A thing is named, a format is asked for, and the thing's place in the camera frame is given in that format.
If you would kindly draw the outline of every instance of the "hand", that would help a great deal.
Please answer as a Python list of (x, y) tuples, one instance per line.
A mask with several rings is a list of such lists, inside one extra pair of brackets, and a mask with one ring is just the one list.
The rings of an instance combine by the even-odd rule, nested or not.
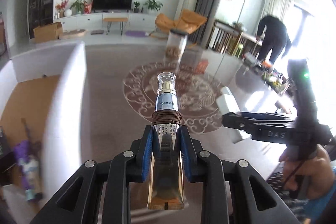
[[(290, 175), (290, 173), (299, 165), (299, 161), (289, 161), (286, 155), (286, 150), (280, 156), (279, 161), (285, 161), (283, 167), (282, 182)], [(328, 153), (320, 145), (317, 147), (316, 157), (307, 160), (295, 173), (296, 175), (311, 176), (311, 183), (308, 186), (307, 198), (316, 199), (326, 195), (336, 179), (331, 166)], [(293, 175), (284, 188), (292, 191), (297, 190), (297, 182), (295, 181), (295, 175)]]

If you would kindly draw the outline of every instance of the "green plant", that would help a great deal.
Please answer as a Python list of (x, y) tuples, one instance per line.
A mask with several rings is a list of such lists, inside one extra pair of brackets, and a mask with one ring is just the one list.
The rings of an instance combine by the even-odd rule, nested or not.
[(70, 9), (71, 8), (74, 8), (75, 10), (76, 10), (76, 12), (78, 13), (78, 12), (83, 12), (83, 10), (84, 10), (84, 3), (85, 3), (85, 0), (76, 0), (75, 2), (73, 2), (72, 4), (71, 4), (71, 7), (70, 7)]
[(148, 6), (148, 9), (155, 11), (160, 11), (163, 6), (161, 2), (156, 2), (155, 0), (146, 0), (144, 5)]
[(139, 1), (135, 1), (135, 2), (133, 2), (133, 4), (134, 4), (135, 9), (138, 9), (140, 7), (140, 2)]

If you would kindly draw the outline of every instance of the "triangular cutout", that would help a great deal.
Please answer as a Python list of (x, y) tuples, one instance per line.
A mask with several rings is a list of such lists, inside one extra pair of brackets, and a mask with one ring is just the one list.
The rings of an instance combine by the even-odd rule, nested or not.
[(277, 205), (275, 200), (267, 193), (264, 187), (253, 176), (249, 177), (252, 187), (255, 203), (257, 204), (258, 211), (264, 211), (273, 208)]
[(56, 204), (58, 207), (73, 212), (76, 207), (79, 191), (81, 190), (83, 180), (83, 177), (76, 178), (76, 180), (73, 182), (73, 184), (71, 184), (69, 189), (57, 201)]

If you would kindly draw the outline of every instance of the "black pants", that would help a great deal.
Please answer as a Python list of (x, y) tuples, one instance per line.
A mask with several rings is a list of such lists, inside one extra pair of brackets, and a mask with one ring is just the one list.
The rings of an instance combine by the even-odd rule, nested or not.
[(279, 37), (265, 37), (265, 39), (262, 42), (258, 60), (264, 60), (269, 53), (269, 51), (272, 49), (271, 57), (269, 58), (269, 61), (274, 64), (276, 59), (279, 57), (280, 53), (284, 49), (286, 45), (286, 40), (279, 38)]

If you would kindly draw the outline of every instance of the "black lid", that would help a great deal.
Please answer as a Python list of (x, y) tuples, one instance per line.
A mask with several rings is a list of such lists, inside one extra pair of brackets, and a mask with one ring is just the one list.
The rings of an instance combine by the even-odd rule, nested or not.
[(170, 31), (171, 33), (175, 33), (175, 34), (180, 35), (180, 36), (182, 36), (182, 37), (185, 37), (186, 35), (188, 35), (187, 32), (182, 31), (182, 30), (180, 30), (180, 29), (170, 29), (169, 31)]

